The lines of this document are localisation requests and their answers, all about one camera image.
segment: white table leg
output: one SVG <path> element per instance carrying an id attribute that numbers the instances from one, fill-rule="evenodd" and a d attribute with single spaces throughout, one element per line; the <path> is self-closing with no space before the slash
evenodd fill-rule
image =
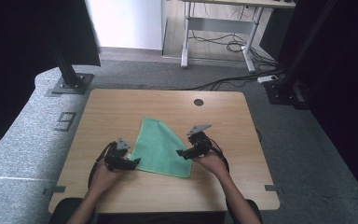
<path id="1" fill-rule="evenodd" d="M 187 57 L 188 57 L 188 22 L 190 19 L 191 3 L 185 2 L 186 14 L 185 14 L 185 40 L 182 46 L 182 62 L 181 67 L 187 68 Z"/>
<path id="2" fill-rule="evenodd" d="M 242 53 L 243 53 L 243 57 L 245 58 L 246 64 L 248 65 L 248 69 L 250 73 L 255 72 L 255 67 L 254 64 L 252 62 L 252 58 L 249 54 L 249 50 L 252 46 L 252 42 L 255 38 L 255 31 L 257 30 L 258 27 L 258 23 L 260 22 L 260 18 L 261 18 L 261 14 L 263 13 L 263 7 L 258 7 L 257 8 L 257 12 L 255 14 L 255 19 L 254 19 L 254 24 L 252 26 L 252 31 L 249 34 L 249 38 L 248 41 L 246 43 L 246 46 L 242 47 Z"/>

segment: hand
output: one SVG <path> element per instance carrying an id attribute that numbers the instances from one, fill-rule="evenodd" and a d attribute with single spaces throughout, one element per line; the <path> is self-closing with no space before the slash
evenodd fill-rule
<path id="1" fill-rule="evenodd" d="M 118 179 L 125 173 L 123 170 L 115 170 L 111 172 L 102 159 L 97 166 L 97 169 L 92 177 L 90 190 L 96 190 L 100 194 L 104 193 L 108 189 L 112 188 Z"/>
<path id="2" fill-rule="evenodd" d="M 212 142 L 212 146 L 214 148 L 219 148 L 219 146 L 214 142 Z M 211 172 L 216 176 L 227 174 L 228 171 L 226 169 L 225 163 L 220 159 L 220 157 L 212 150 L 203 156 L 203 157 L 196 157 L 192 159 L 194 162 L 197 162 L 202 165 L 207 171 Z"/>

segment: person's right hand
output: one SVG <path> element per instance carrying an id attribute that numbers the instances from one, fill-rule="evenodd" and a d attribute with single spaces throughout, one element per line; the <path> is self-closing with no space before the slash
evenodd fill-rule
<path id="1" fill-rule="evenodd" d="M 212 146 L 214 148 L 219 148 L 219 146 L 214 141 L 212 141 Z M 209 152 L 205 156 L 196 157 L 192 160 L 201 164 L 203 168 L 216 176 L 220 176 L 227 173 L 225 163 L 220 159 L 217 153 L 212 150 L 209 150 Z"/>

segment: table top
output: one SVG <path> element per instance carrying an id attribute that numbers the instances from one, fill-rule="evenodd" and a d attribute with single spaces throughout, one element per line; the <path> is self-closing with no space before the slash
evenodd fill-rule
<path id="1" fill-rule="evenodd" d="M 183 2 L 207 3 L 207 4 L 221 4 L 221 5 L 235 5 L 235 6 L 249 6 L 249 7 L 280 7 L 293 8 L 296 3 L 293 0 L 286 3 L 283 0 L 182 0 Z"/>
<path id="2" fill-rule="evenodd" d="M 202 106 L 194 104 L 196 99 Z M 187 147 L 186 133 L 194 126 L 212 124 L 204 132 L 223 149 L 230 173 L 247 199 L 260 209 L 278 209 L 280 202 L 258 141 L 246 100 L 232 91 L 94 90 L 86 104 L 57 186 L 52 213 L 60 200 L 83 198 L 90 170 L 109 142 L 123 138 L 132 147 L 144 116 L 162 120 Z M 227 211 L 217 179 L 199 164 L 190 178 L 129 171 L 99 201 L 98 213 Z"/>

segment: green cloth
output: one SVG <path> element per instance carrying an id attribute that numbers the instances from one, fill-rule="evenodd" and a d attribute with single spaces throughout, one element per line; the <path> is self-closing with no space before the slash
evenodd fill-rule
<path id="1" fill-rule="evenodd" d="M 162 175 L 189 177 L 191 160 L 178 156 L 186 146 L 161 120 L 144 117 L 131 157 L 141 158 L 139 170 Z"/>

